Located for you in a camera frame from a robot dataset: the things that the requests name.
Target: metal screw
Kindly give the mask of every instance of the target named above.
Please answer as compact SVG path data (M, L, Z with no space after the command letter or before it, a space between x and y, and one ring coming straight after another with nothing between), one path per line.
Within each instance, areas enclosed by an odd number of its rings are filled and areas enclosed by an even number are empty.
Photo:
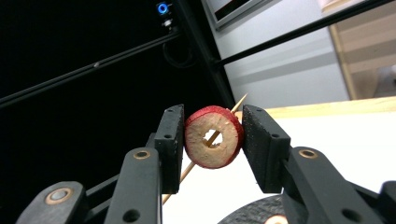
M285 216L275 215L273 217L268 218L264 224L288 224Z
M50 198L53 201L58 201L61 200L62 198L64 198L67 195L67 191L66 190L59 190L54 192L53 194L50 195Z
M70 188L56 189L47 195L46 204L54 205L67 201L73 194L73 190Z

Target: black cable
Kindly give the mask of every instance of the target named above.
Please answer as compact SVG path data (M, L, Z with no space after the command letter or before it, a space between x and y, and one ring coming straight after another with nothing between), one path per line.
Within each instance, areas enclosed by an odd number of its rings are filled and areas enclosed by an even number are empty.
M167 43L163 43L163 57L168 63L176 68L188 68L196 63L196 58L191 47L188 47L187 58L182 62L178 62L171 56Z

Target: black rod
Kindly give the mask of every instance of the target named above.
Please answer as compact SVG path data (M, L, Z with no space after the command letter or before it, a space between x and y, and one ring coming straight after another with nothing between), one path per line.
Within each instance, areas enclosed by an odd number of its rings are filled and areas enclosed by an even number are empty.
M140 52L142 52L144 50L151 49L151 48L154 48L156 46L159 46L159 45L161 45L161 44L163 44L165 42L168 42L170 40L173 40L173 39L179 37L180 35L181 35L181 32L174 31L173 33L170 33L168 35L165 35L165 36L162 36L162 37L157 38L155 40L152 40L152 41L150 41L150 42L148 42L146 44L140 45L140 46L135 47L133 49L125 50L122 53L113 55L111 57L108 57L108 58L103 59L101 61L98 61L96 63L92 63L92 64L89 64L89 65L86 65L84 67L81 67L81 68L73 71L73 72L66 73L64 75L61 75L61 76L58 76L56 78L50 79L48 81L42 82L42 83L37 84L37 85L35 85L33 87L27 88L27 89L25 89L23 91L18 91L18 92L15 92L13 94L10 94L10 95L0 99L0 108L3 108L3 107L8 106L8 105L12 105L14 103L17 103L18 101L21 101L21 100L24 100L26 98L29 98L29 97L31 97L33 95L36 95L36 94L40 93L40 92L47 91L47 90L50 90L50 89L52 89L54 87L63 85L64 83L69 82L69 81L71 81L71 80L73 80L75 78L82 77L82 76L85 76L85 75L87 75L89 73L92 73L92 72L94 72L95 70L97 70L99 68L106 67L106 66L111 65L113 63L116 63L116 62L118 62L120 60L124 60L126 58L131 57L131 56L134 56L137 53L140 53Z
M300 37L302 35L307 35L309 33L316 31L316 30L319 30L326 26L332 25L336 22L343 21L345 19L348 19L350 17L356 16L358 14L365 12L365 11L368 11L375 7L380 7L382 5L385 5L386 3L393 2L393 1L394 0L366 0L366 1L363 1L361 3L358 3L355 6L348 7L346 9L336 12L330 16L327 16L320 20L311 22L311 23L309 23L303 27L300 27L296 30L293 30L286 34L275 37L274 39L268 40L268 41L261 43L253 48L246 49L244 51L236 53L233 56L230 56L228 58L225 58L223 60L216 62L216 65L223 66L224 64L235 62L237 60L243 59L243 58L250 56L252 54L255 54L255 53L258 53L265 49L269 49L274 46L283 44L287 41L290 41L290 40Z

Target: red apple peel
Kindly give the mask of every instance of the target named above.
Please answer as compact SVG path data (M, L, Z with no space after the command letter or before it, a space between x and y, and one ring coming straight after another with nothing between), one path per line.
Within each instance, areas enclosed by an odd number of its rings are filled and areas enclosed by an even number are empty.
M224 167L235 159L241 149L244 130L238 118L226 108L217 105L204 107L193 113L185 126L186 153L191 161L201 167ZM205 140L209 130L215 130L215 136ZM217 132L221 133L222 142L212 145Z

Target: apple core hole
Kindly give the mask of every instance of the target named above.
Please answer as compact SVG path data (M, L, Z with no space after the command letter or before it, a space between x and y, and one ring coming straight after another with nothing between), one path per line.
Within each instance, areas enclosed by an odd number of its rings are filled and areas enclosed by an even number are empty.
M207 144L208 144L209 142L212 141L212 144L210 144L209 147L216 148L216 147L218 147L218 146L221 144L221 142L222 142L222 134L221 134L221 133L217 133L216 130L214 130L214 129L210 129L210 130L207 131L207 133L205 134L204 140L205 140L204 142L207 143Z

